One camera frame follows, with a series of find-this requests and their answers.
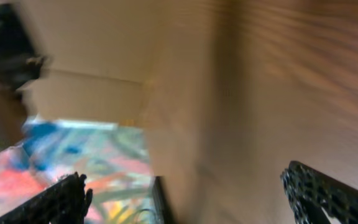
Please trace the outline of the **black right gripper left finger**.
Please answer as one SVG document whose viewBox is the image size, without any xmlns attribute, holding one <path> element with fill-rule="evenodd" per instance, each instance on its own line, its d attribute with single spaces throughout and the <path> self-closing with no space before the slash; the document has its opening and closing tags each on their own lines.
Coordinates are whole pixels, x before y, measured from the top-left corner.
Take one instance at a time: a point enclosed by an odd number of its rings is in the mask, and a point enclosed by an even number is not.
<svg viewBox="0 0 358 224">
<path fill-rule="evenodd" d="M 84 224 L 93 199 L 86 175 L 66 175 L 0 217 L 0 224 Z"/>
</svg>

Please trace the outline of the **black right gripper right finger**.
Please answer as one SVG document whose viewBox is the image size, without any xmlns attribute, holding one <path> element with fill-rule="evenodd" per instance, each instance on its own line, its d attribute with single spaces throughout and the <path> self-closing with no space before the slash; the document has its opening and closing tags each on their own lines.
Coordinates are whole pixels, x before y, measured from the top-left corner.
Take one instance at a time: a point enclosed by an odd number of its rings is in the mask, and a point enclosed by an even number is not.
<svg viewBox="0 0 358 224">
<path fill-rule="evenodd" d="M 301 162 L 291 161 L 280 175 L 297 224 L 358 224 L 358 190 Z"/>
</svg>

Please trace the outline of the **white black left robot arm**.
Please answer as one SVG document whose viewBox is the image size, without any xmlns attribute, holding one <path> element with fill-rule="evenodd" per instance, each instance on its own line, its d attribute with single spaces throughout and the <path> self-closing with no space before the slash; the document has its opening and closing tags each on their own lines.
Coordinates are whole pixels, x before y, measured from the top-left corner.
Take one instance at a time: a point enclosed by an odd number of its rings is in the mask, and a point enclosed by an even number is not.
<svg viewBox="0 0 358 224">
<path fill-rule="evenodd" d="M 0 82 L 16 90 L 37 80 L 46 59 L 34 47 L 14 5 L 0 4 Z"/>
</svg>

